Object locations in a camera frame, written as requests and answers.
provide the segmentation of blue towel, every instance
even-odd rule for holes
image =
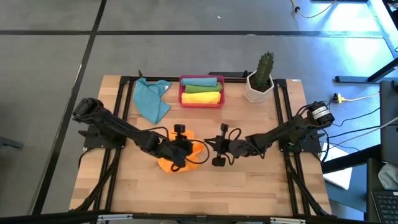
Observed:
[[[217,78],[183,78],[182,85],[217,86]]]
[[[133,96],[134,104],[138,112],[153,124],[159,123],[170,109],[170,105],[165,104],[160,97],[171,85],[170,82],[165,80],[149,84],[146,78],[140,78],[136,82]]]

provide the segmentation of green towel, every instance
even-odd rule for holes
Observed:
[[[208,91],[221,91],[223,88],[220,82],[217,83],[216,86],[194,86],[194,85],[185,85],[185,93],[203,93]]]

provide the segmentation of potted plant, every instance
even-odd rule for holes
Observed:
[[[258,103],[266,99],[273,87],[271,71],[274,65],[274,53],[267,52],[261,56],[257,70],[246,78],[244,96],[251,103]]]

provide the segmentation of orange cloth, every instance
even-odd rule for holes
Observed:
[[[184,133],[182,133],[184,136],[187,137],[187,139],[195,139],[195,133],[191,130],[185,130]],[[175,140],[175,137],[177,136],[177,133],[175,132],[171,132],[169,134],[169,138],[170,140]],[[199,158],[197,157],[197,154],[199,152],[202,152],[202,150],[205,148],[205,146],[200,143],[200,142],[192,142],[193,147],[192,147],[192,154],[190,154],[189,156],[187,156],[187,159],[194,161],[194,162],[200,162]],[[167,173],[173,173],[173,171],[171,170],[171,167],[173,165],[172,161],[168,161],[167,159],[163,159],[160,158],[157,163],[160,165],[160,168],[162,168],[164,171],[166,171]],[[191,162],[186,161],[185,163],[185,167],[181,168],[178,170],[178,172],[184,172],[184,171],[190,171],[193,169],[196,169],[200,167],[199,164],[193,164]]]

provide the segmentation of yellow cable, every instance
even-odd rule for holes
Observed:
[[[290,1],[292,2],[293,7],[296,8],[296,7],[297,7],[296,2],[294,2],[294,0],[290,0]],[[318,14],[316,14],[316,15],[314,15],[314,16],[304,16],[304,15],[300,12],[299,9],[297,10],[297,12],[298,12],[302,17],[304,17],[304,18],[306,18],[306,19],[311,19],[311,18],[314,18],[315,16],[319,16],[320,14],[324,13],[326,10],[328,10],[328,9],[329,9],[334,3],[336,3],[336,2],[337,2],[337,0],[334,0],[328,7],[326,7],[326,9],[322,10],[322,12],[319,12]]]
[[[352,100],[346,99],[346,98],[344,98],[344,97],[341,97],[341,100],[342,100],[342,101],[356,101],[356,100],[362,100],[362,99],[365,99],[365,98],[369,98],[369,97],[372,97],[372,96],[378,95],[378,94],[380,94],[380,93],[377,92],[377,93],[373,93],[372,95],[369,95],[369,96],[359,97],[359,98],[352,99]]]

